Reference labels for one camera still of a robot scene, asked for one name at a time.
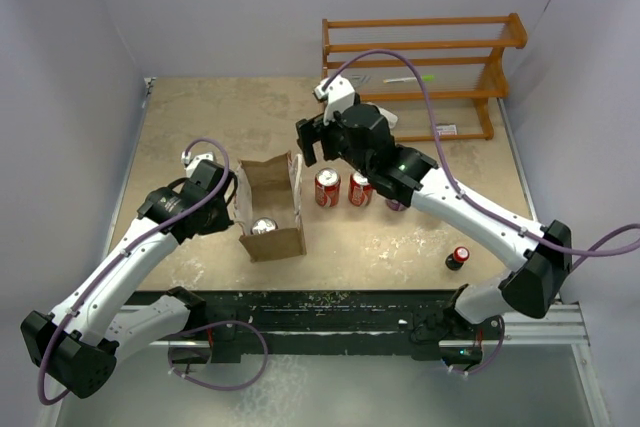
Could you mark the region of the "red cola can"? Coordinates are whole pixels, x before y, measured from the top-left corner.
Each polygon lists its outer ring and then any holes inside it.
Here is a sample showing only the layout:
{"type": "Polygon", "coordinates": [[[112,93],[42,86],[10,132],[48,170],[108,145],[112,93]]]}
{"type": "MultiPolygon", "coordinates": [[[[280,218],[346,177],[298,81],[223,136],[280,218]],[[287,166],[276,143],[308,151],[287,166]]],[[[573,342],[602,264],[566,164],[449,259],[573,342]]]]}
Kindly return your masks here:
{"type": "Polygon", "coordinates": [[[348,199],[356,207],[366,207],[370,204],[373,188],[368,179],[361,173],[354,171],[350,175],[348,199]]]}
{"type": "Polygon", "coordinates": [[[316,203],[324,208],[335,207],[339,203],[341,177],[333,168],[322,168],[314,180],[316,203]]]}

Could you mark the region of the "purple Fanta can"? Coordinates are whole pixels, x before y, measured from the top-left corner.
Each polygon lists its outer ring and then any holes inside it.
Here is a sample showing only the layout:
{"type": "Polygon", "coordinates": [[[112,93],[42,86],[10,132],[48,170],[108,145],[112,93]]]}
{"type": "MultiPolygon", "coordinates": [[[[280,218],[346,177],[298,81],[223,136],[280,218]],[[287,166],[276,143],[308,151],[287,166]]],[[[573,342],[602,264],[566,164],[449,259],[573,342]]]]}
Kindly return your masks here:
{"type": "Polygon", "coordinates": [[[387,199],[386,200],[386,205],[394,211],[403,211],[406,209],[406,206],[404,206],[402,203],[400,203],[397,200],[391,200],[391,199],[387,199]]]}
{"type": "Polygon", "coordinates": [[[269,217],[261,217],[254,221],[251,227],[252,235],[262,235],[269,232],[273,232],[278,229],[277,222],[269,217]]]}

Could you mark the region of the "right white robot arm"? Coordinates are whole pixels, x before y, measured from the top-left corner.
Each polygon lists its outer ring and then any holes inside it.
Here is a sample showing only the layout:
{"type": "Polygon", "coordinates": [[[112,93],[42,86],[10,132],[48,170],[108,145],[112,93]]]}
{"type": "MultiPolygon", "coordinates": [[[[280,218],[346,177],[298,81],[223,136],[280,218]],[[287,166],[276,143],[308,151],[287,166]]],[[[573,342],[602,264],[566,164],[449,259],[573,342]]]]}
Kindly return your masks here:
{"type": "Polygon", "coordinates": [[[534,319],[547,314],[571,267],[569,256],[554,249],[571,243],[565,224],[524,220],[511,229],[490,215],[514,219],[515,214],[477,193],[471,195],[480,206],[474,209],[454,191],[443,166],[395,141],[387,119],[372,104],[349,107],[330,122],[322,115],[302,119],[296,132],[306,165],[316,163],[319,143],[325,160],[344,160],[381,196],[445,221],[504,264],[496,277],[456,291],[444,316],[452,336],[467,338],[480,323],[506,312],[534,319]]]}

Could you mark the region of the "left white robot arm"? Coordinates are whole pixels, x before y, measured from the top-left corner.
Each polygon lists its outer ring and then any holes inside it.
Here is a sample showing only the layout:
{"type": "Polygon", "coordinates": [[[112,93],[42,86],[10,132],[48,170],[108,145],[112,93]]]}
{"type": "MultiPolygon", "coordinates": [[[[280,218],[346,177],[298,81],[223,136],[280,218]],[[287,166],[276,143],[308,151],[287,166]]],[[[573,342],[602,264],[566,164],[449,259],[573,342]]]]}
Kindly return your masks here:
{"type": "Polygon", "coordinates": [[[49,313],[30,312],[20,325],[38,379],[53,378],[67,393],[95,394],[118,363],[154,340],[178,333],[202,334],[204,302],[183,288],[125,319],[121,307],[147,275],[185,241],[232,225],[228,192],[236,175],[204,154],[189,161],[186,175],[151,191],[113,250],[94,272],[49,313]]]}

